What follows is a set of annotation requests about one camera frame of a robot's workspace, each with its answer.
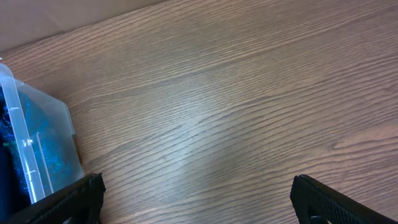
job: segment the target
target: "wood grain surface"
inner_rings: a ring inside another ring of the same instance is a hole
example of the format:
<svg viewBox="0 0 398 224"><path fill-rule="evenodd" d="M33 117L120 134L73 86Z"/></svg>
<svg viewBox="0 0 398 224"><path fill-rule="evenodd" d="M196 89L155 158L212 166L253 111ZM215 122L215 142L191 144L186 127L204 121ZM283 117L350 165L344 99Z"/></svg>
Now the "wood grain surface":
<svg viewBox="0 0 398 224"><path fill-rule="evenodd" d="M70 107L103 223L297 223L298 174L398 220L396 0L171 0L0 56Z"/></svg>

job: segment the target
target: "plastic container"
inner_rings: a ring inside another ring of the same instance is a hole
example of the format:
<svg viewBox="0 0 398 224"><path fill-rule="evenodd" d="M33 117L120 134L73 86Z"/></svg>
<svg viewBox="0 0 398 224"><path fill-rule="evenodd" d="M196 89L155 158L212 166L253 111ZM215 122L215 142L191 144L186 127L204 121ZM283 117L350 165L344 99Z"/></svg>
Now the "plastic container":
<svg viewBox="0 0 398 224"><path fill-rule="evenodd" d="M14 79L1 63L0 85L31 203L82 178L66 104Z"/></svg>

